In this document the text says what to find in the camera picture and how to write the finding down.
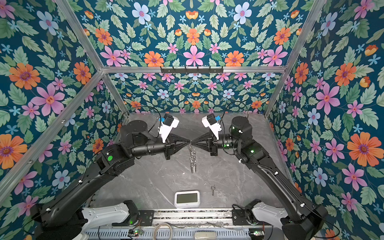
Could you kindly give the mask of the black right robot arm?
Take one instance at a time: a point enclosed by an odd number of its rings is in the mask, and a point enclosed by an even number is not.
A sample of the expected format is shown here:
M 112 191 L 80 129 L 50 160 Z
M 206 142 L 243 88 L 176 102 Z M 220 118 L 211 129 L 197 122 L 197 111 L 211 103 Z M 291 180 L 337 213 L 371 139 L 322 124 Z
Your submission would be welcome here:
M 225 134 L 219 117 L 210 114 L 202 118 L 209 132 L 192 141 L 192 145 L 217 156 L 218 150 L 233 149 L 241 164 L 257 174 L 283 205 L 269 206 L 254 200 L 244 210 L 251 220 L 270 224 L 283 231 L 289 240 L 310 240 L 322 229 L 328 215 L 326 208 L 316 205 L 300 193 L 279 171 L 270 154 L 253 139 L 253 126 L 248 118 L 232 119 L 229 133 Z

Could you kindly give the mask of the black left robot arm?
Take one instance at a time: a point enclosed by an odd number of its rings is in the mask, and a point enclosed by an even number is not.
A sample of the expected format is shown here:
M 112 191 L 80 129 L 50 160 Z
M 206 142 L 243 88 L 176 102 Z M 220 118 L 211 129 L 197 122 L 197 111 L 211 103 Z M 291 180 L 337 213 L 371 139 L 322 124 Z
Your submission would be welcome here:
M 132 167 L 136 158 L 164 154 L 168 160 L 191 142 L 174 134 L 166 135 L 165 139 L 155 137 L 150 134 L 147 123 L 141 120 L 122 126 L 120 133 L 121 141 L 102 150 L 83 175 L 61 194 L 31 208 L 31 218 L 37 224 L 35 239 L 72 240 L 86 228 L 137 224 L 140 212 L 131 200 L 96 210 L 86 210 L 82 206 L 101 187 Z

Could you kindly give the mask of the steel key holder plate with rings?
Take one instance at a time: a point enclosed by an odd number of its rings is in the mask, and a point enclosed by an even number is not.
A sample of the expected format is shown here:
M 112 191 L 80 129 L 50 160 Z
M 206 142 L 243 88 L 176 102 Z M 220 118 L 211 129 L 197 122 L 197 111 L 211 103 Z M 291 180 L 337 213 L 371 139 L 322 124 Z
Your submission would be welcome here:
M 196 149 L 192 145 L 189 145 L 189 152 L 191 173 L 194 174 L 197 171 Z

